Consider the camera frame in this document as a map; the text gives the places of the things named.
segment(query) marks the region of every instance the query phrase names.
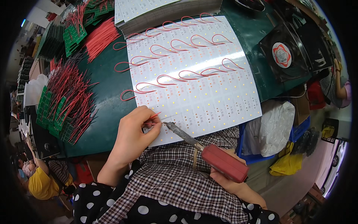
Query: yellow shirt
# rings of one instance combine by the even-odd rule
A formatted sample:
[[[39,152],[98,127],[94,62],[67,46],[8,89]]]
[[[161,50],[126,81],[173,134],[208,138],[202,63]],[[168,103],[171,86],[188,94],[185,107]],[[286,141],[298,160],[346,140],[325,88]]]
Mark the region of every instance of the yellow shirt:
[[[71,174],[68,174],[68,181],[65,185],[69,186],[72,182],[73,178]],[[37,199],[47,200],[57,196],[59,189],[56,181],[51,176],[48,176],[40,167],[29,178],[29,192]]]

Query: red soldering iron handle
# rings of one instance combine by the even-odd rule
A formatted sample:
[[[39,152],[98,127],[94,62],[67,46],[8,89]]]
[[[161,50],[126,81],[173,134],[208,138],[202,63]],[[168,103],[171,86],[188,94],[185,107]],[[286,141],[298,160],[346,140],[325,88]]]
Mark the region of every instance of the red soldering iron handle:
[[[202,158],[229,180],[242,183],[247,178],[249,168],[216,145],[210,144],[202,151]]]

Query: polka dot clothing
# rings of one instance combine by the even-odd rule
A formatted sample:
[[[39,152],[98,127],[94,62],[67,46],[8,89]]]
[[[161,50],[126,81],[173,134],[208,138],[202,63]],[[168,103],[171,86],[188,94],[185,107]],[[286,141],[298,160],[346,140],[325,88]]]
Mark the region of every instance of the polka dot clothing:
[[[133,162],[132,169],[116,187],[101,183],[80,184],[73,194],[73,216],[77,224],[94,224],[124,193],[131,176],[139,169],[138,160]],[[248,224],[278,223],[279,216],[272,211],[263,210],[257,204],[241,201]],[[124,216],[125,224],[160,224],[160,223],[228,223],[226,220],[204,213],[186,211],[165,202],[140,196],[134,206]]]

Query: fan label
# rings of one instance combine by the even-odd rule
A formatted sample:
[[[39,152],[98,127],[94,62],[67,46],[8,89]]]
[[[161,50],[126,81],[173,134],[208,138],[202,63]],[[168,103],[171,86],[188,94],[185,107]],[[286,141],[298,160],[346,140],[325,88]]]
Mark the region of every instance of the fan label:
[[[278,66],[288,68],[292,62],[292,56],[289,48],[283,43],[277,42],[272,46],[272,56]]]

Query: green workbench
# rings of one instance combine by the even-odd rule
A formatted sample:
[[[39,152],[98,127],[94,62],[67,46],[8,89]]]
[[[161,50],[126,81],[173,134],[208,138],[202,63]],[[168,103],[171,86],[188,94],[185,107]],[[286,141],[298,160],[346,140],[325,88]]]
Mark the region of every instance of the green workbench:
[[[276,81],[257,45],[273,29],[266,13],[277,24],[273,16],[273,9],[269,5],[266,5],[263,12],[253,12],[238,7],[231,0],[223,0],[219,13],[219,15],[226,16],[239,38],[250,63],[261,102],[286,92],[310,78],[310,76],[306,76],[285,83]],[[136,107],[134,99],[120,100],[120,95],[124,90],[132,89],[132,82],[129,71],[118,73],[113,69],[118,62],[128,61],[126,49],[115,51],[112,48],[113,44],[119,41],[123,42],[124,38],[119,37],[111,43],[92,63],[87,64],[86,57],[79,64],[80,71],[87,69],[92,73],[90,75],[92,83],[100,82],[93,87],[98,112],[94,122],[74,146],[68,143],[64,144],[65,155],[68,157],[111,150],[116,140],[120,119]],[[126,64],[120,64],[116,69],[124,70],[127,67]],[[132,92],[126,93],[126,98],[130,96],[134,96],[134,94]]]

